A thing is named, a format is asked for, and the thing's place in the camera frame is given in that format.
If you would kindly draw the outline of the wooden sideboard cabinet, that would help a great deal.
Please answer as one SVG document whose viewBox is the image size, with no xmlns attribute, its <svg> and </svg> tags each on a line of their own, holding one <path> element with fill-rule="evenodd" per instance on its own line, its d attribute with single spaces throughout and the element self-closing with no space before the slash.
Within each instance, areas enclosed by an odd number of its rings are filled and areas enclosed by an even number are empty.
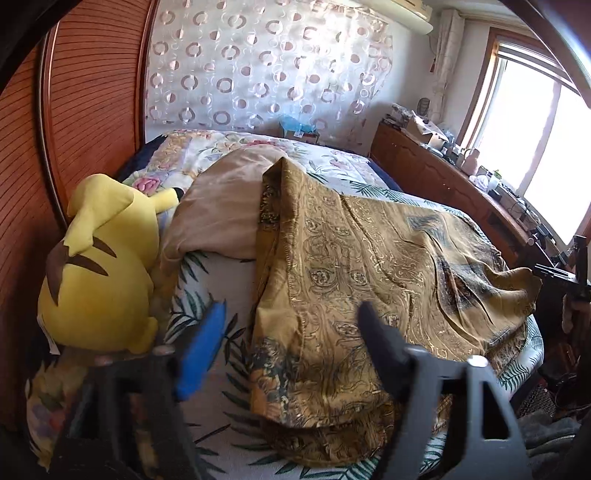
<svg viewBox="0 0 591 480">
<path fill-rule="evenodd" d="M 498 202 L 479 190 L 453 165 L 400 130 L 380 123 L 370 146 L 370 159 L 380 165 L 404 192 L 468 214 L 501 251 L 509 266 L 551 264 L 533 237 Z"/>
</svg>

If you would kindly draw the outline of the yellow Pikachu plush toy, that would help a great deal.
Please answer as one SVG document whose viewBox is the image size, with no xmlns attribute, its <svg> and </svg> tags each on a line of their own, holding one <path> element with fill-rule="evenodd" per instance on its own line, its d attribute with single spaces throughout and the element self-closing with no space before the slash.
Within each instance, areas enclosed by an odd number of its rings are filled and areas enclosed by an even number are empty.
<svg viewBox="0 0 591 480">
<path fill-rule="evenodd" d="M 150 271 L 159 253 L 159 214 L 183 192 L 151 196 L 104 174 L 82 180 L 67 207 L 64 238 L 46 260 L 37 321 L 51 354 L 61 347 L 146 352 L 158 332 Z"/>
</svg>

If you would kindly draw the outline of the golden patterned cloth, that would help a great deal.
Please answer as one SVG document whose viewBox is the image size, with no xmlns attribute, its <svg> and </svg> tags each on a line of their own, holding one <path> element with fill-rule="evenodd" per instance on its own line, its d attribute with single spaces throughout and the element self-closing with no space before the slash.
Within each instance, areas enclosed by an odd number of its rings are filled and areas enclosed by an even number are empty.
<svg viewBox="0 0 591 480">
<path fill-rule="evenodd" d="M 400 425 L 358 328 L 379 319 L 436 357 L 503 371 L 541 281 L 510 268 L 462 213 L 344 194 L 288 159 L 263 174 L 250 408 L 283 458 L 315 468 L 373 456 Z"/>
</svg>

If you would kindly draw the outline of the dark blue blanket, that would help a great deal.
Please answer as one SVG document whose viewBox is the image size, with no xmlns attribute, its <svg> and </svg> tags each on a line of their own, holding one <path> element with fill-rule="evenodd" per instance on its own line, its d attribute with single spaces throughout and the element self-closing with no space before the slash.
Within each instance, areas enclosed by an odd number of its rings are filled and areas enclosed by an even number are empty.
<svg viewBox="0 0 591 480">
<path fill-rule="evenodd" d="M 400 185 L 379 164 L 373 160 L 369 160 L 368 164 L 390 190 L 402 192 Z"/>
</svg>

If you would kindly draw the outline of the palm leaf print blanket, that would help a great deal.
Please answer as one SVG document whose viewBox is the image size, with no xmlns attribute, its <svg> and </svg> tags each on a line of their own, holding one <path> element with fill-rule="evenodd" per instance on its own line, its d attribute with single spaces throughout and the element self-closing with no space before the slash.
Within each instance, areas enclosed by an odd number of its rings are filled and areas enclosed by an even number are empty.
<svg viewBox="0 0 591 480">
<path fill-rule="evenodd" d="M 312 183 L 346 195 L 427 207 L 448 212 L 468 221 L 479 240 L 492 246 L 486 236 L 463 212 L 412 195 L 354 180 L 308 174 Z M 252 327 L 252 300 L 256 263 L 253 259 L 233 259 L 204 251 L 186 253 L 179 265 L 178 281 L 171 299 L 171 319 L 166 343 L 176 340 L 183 327 L 197 324 L 212 301 L 226 302 L 226 319 L 221 346 L 201 390 L 182 404 L 192 432 L 195 450 L 213 479 L 370 479 L 380 455 L 370 450 L 367 458 L 339 466 L 311 468 L 288 460 L 264 439 L 259 419 L 249 406 L 249 344 Z M 544 359 L 544 346 L 533 315 L 515 338 L 508 342 L 497 369 L 501 388 L 511 398 Z"/>
</svg>

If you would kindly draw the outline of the blue tissue box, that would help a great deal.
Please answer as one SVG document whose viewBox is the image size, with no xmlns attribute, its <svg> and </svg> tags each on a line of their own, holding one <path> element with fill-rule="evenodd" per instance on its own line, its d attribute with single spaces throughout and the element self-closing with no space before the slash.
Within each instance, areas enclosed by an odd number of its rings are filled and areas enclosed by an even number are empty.
<svg viewBox="0 0 591 480">
<path fill-rule="evenodd" d="M 312 145 L 317 145 L 318 140 L 320 139 L 320 135 L 315 126 L 301 123 L 291 116 L 280 117 L 280 137 Z"/>
</svg>

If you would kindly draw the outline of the red wooden wardrobe door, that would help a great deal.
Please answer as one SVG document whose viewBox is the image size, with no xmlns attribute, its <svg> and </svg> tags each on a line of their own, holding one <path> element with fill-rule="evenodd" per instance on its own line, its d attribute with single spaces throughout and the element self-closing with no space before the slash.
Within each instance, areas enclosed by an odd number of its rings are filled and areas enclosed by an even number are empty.
<svg viewBox="0 0 591 480">
<path fill-rule="evenodd" d="M 25 383 L 45 349 L 36 323 L 45 259 L 75 185 L 117 174 L 145 141 L 157 3 L 1 5 L 1 428 L 24 435 Z"/>
</svg>

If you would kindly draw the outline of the white air conditioner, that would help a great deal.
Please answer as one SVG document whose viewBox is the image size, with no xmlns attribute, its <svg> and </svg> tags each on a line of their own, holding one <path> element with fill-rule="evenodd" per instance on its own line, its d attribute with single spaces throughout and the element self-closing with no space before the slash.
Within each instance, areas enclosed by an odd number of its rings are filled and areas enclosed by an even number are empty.
<svg viewBox="0 0 591 480">
<path fill-rule="evenodd" d="M 433 31 L 433 9 L 420 0 L 366 0 L 362 4 L 420 35 Z"/>
</svg>

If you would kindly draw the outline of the bright window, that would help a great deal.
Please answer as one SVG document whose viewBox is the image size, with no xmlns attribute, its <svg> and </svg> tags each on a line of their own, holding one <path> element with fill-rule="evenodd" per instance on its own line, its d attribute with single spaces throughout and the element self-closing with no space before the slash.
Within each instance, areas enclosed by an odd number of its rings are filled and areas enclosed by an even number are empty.
<svg viewBox="0 0 591 480">
<path fill-rule="evenodd" d="M 537 40 L 489 32 L 465 146 L 568 246 L 590 233 L 590 108 Z"/>
</svg>

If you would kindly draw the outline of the circle patterned sheer curtain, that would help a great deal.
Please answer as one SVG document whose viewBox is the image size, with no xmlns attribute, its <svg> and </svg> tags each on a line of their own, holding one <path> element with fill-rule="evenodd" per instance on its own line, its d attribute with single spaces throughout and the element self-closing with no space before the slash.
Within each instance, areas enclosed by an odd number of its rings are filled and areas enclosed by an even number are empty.
<svg viewBox="0 0 591 480">
<path fill-rule="evenodd" d="M 355 3 L 162 1 L 146 128 L 271 133 L 291 117 L 356 150 L 392 67 L 388 22 Z"/>
</svg>

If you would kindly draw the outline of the cardboard box on cabinet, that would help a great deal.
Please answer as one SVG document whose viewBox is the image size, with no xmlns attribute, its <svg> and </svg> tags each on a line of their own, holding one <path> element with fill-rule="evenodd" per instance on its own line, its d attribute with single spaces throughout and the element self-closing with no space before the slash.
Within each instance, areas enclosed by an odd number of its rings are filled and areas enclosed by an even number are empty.
<svg viewBox="0 0 591 480">
<path fill-rule="evenodd" d="M 432 121 L 422 118 L 416 113 L 412 114 L 406 126 L 407 133 L 436 150 L 441 150 L 448 142 L 448 137 Z"/>
</svg>

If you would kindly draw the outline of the beige pillow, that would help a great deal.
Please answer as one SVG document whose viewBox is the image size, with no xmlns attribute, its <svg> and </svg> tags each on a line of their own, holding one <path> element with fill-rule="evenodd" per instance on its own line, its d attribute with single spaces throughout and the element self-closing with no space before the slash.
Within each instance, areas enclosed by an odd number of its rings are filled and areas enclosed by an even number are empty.
<svg viewBox="0 0 591 480">
<path fill-rule="evenodd" d="M 161 272 L 172 274 L 194 251 L 239 260 L 256 257 L 263 173 L 285 156 L 269 144 L 240 147 L 198 174 L 161 241 Z"/>
</svg>

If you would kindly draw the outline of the floral bedspread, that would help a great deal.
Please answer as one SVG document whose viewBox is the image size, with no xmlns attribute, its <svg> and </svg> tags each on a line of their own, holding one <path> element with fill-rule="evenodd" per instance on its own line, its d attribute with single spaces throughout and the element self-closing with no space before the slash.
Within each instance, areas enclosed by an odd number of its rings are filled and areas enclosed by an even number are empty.
<svg viewBox="0 0 591 480">
<path fill-rule="evenodd" d="M 175 130 L 156 137 L 136 154 L 119 180 L 146 195 L 169 187 L 185 190 L 225 154 L 256 145 L 280 148 L 315 176 L 388 188 L 366 157 L 296 140 L 215 130 Z"/>
</svg>

